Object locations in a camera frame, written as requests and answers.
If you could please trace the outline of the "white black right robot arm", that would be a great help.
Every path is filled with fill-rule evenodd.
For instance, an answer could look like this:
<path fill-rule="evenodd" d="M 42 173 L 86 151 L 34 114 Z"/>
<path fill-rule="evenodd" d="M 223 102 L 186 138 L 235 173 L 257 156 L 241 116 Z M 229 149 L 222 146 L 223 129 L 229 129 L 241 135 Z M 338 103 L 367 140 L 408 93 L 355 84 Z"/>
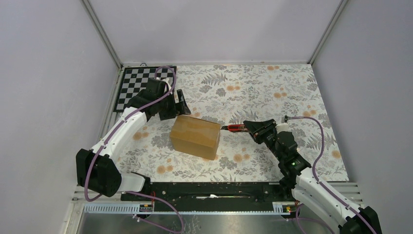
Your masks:
<path fill-rule="evenodd" d="M 257 144 L 265 144 L 278 160 L 283 174 L 279 188 L 281 198 L 293 199 L 314 212 L 334 234 L 380 234 L 382 229 L 377 212 L 362 208 L 338 192 L 316 173 L 298 152 L 298 144 L 288 123 L 275 120 L 263 122 L 244 121 L 244 128 Z"/>

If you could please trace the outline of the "red black utility knife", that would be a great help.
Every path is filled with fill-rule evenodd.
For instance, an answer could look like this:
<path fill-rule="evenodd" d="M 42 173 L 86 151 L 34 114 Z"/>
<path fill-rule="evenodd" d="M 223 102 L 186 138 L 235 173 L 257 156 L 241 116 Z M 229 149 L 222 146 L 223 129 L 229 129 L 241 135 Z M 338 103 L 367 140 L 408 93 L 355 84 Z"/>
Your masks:
<path fill-rule="evenodd" d="M 248 132 L 248 129 L 245 127 L 244 124 L 225 125 L 221 127 L 221 130 L 226 130 L 233 133 Z"/>

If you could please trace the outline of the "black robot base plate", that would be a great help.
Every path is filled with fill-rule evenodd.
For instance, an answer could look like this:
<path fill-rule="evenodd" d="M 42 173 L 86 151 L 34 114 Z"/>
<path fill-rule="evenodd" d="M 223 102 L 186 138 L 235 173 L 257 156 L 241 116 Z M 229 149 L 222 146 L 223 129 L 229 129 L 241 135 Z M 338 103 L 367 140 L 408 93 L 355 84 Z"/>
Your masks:
<path fill-rule="evenodd" d="M 121 201 L 149 202 L 156 212 L 169 212 L 167 201 L 179 212 L 279 213 L 296 211 L 291 191 L 272 182 L 151 182 L 141 195 L 125 193 Z"/>

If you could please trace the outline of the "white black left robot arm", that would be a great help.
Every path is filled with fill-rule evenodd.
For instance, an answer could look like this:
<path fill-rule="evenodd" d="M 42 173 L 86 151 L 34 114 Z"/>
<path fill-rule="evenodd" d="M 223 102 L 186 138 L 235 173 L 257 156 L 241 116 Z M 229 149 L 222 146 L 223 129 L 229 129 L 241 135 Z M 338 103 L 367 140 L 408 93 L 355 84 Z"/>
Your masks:
<path fill-rule="evenodd" d="M 117 192 L 132 191 L 139 200 L 151 194 L 148 178 L 139 173 L 122 173 L 116 166 L 128 140 L 151 117 L 160 120 L 190 115 L 183 91 L 176 90 L 165 80 L 149 79 L 146 88 L 133 96 L 123 114 L 109 132 L 91 149 L 80 149 L 76 154 L 77 183 L 84 190 L 92 190 L 98 196 L 111 197 Z"/>

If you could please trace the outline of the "brown cardboard express box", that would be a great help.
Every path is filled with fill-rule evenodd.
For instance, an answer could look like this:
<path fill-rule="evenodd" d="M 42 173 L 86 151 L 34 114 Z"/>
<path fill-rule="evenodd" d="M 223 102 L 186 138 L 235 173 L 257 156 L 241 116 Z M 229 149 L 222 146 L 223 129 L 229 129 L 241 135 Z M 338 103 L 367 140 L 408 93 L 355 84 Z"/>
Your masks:
<path fill-rule="evenodd" d="M 220 141 L 221 125 L 189 116 L 178 116 L 170 132 L 174 150 L 214 160 Z"/>

